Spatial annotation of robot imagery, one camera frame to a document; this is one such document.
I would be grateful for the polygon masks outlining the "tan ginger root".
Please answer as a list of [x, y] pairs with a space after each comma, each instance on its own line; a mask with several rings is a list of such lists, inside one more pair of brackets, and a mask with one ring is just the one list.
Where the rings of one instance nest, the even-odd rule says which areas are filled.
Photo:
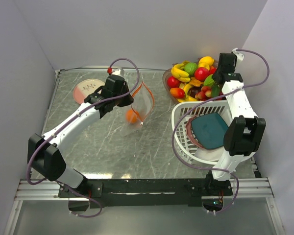
[[190, 80], [189, 84], [194, 86], [194, 87], [200, 87], [202, 85], [202, 82], [197, 80], [194, 77], [191, 77], [191, 80]]

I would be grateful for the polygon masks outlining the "clear orange zip top bag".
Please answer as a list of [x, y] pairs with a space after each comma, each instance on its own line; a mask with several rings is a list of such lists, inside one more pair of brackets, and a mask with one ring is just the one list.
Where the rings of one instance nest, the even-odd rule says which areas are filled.
[[[121, 136], [123, 137], [131, 135], [142, 128], [145, 120], [151, 114], [155, 103], [151, 90], [144, 82], [140, 83], [139, 87], [132, 94], [132, 97], [134, 98], [134, 102], [122, 108]], [[130, 109], [139, 113], [139, 121], [135, 124], [130, 124], [125, 119], [125, 114]]]

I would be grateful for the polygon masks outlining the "orange fruit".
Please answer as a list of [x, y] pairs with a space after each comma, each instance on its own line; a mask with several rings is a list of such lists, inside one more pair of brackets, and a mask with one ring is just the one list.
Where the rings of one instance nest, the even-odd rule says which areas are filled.
[[139, 113], [133, 109], [130, 109], [125, 114], [125, 119], [130, 124], [135, 124], [139, 121]]

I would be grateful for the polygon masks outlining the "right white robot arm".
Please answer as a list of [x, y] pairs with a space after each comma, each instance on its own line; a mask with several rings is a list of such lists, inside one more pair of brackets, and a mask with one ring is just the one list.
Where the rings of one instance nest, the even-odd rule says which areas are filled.
[[220, 181], [229, 180], [238, 164], [258, 151], [266, 127], [265, 119], [257, 116], [246, 96], [243, 77], [236, 72], [236, 66], [244, 59], [243, 52], [235, 48], [231, 53], [221, 53], [212, 75], [222, 86], [232, 120], [223, 137], [224, 151], [212, 169], [213, 178], [204, 184], [210, 195], [216, 195], [222, 188]]

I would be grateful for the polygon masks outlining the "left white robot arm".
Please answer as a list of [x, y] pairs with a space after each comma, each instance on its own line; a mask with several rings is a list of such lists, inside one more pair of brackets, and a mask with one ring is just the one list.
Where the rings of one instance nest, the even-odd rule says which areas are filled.
[[28, 140], [26, 179], [31, 185], [30, 171], [35, 169], [49, 181], [59, 181], [70, 186], [77, 197], [85, 195], [88, 185], [85, 177], [69, 167], [62, 152], [75, 137], [89, 125], [100, 120], [114, 107], [124, 107], [134, 101], [128, 84], [119, 74], [111, 74], [105, 84], [88, 95], [79, 108], [57, 127], [43, 135], [34, 134]]

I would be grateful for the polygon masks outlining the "lychee cluster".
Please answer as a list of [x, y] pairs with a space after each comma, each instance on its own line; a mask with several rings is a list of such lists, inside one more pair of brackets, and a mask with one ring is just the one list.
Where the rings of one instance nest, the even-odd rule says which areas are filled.
[[203, 86], [199, 92], [195, 94], [195, 99], [199, 101], [205, 101], [217, 96], [222, 95], [221, 88], [218, 85], [214, 86]]

